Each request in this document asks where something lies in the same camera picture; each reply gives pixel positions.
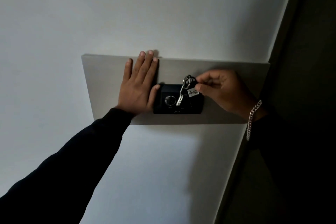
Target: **hand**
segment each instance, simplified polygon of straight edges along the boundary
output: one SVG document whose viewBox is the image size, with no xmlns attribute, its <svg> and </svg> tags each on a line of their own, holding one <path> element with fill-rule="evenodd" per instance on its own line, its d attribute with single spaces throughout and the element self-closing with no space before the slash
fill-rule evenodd
<svg viewBox="0 0 336 224">
<path fill-rule="evenodd" d="M 155 96 L 160 85 L 152 87 L 152 81 L 158 65 L 158 59 L 153 59 L 153 51 L 140 52 L 132 71 L 132 59 L 125 64 L 124 78 L 121 83 L 119 101 L 115 108 L 138 115 L 153 109 Z"/>
<path fill-rule="evenodd" d="M 240 115 L 248 120 L 257 99 L 233 70 L 210 70 L 196 77 L 199 82 L 195 88 L 205 96 L 212 98 L 228 112 Z M 260 108 L 255 119 L 260 119 L 267 112 Z"/>
</svg>

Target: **gray panel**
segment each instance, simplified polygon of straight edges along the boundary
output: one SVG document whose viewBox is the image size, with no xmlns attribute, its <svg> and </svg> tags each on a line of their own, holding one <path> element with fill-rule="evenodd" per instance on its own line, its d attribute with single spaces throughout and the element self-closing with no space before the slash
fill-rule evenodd
<svg viewBox="0 0 336 224">
<path fill-rule="evenodd" d="M 86 84 L 94 119 L 103 117 L 118 103 L 124 66 L 129 57 L 85 54 L 82 56 Z M 157 82 L 181 84 L 191 74 L 197 76 L 210 69 L 234 69 L 251 92 L 258 97 L 269 64 L 238 63 L 205 60 L 160 58 Z M 201 114 L 152 114 L 135 117 L 131 124 L 239 124 L 240 117 L 220 108 L 212 99 L 205 98 Z"/>
</svg>

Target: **long sleeve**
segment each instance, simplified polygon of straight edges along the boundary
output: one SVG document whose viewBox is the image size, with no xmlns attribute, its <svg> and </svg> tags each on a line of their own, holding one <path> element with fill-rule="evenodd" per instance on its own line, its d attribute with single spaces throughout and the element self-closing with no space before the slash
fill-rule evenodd
<svg viewBox="0 0 336 224">
<path fill-rule="evenodd" d="M 132 115 L 111 109 L 0 198 L 0 222 L 79 223 Z"/>
<path fill-rule="evenodd" d="M 295 215 L 312 207 L 312 194 L 308 191 L 313 184 L 313 166 L 305 138 L 274 114 L 252 124 L 250 147 L 260 149 L 274 182 Z"/>
</svg>

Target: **silver chain bracelet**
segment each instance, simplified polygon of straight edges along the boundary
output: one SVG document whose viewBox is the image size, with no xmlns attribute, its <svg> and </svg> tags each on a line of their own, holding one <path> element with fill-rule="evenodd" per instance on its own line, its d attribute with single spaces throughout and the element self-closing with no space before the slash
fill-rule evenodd
<svg viewBox="0 0 336 224">
<path fill-rule="evenodd" d="M 246 132 L 246 140 L 247 141 L 250 140 L 253 116 L 254 116 L 255 112 L 259 109 L 259 107 L 261 106 L 262 103 L 263 102 L 260 99 L 258 101 L 258 103 L 253 107 L 253 109 L 250 112 L 249 123 L 247 124 L 247 132 Z"/>
</svg>

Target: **metal ring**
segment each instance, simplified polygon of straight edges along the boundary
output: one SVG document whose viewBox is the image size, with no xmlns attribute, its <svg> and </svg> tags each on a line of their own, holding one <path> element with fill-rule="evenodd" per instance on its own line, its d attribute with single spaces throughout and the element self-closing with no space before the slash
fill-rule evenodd
<svg viewBox="0 0 336 224">
<path fill-rule="evenodd" d="M 186 84 L 186 81 L 188 80 L 188 86 L 187 87 L 185 87 L 184 85 Z M 191 84 L 191 75 L 189 74 L 189 75 L 187 75 L 184 79 L 183 79 L 183 88 L 185 89 L 185 90 L 187 90 L 189 87 L 190 87 L 190 84 Z"/>
</svg>

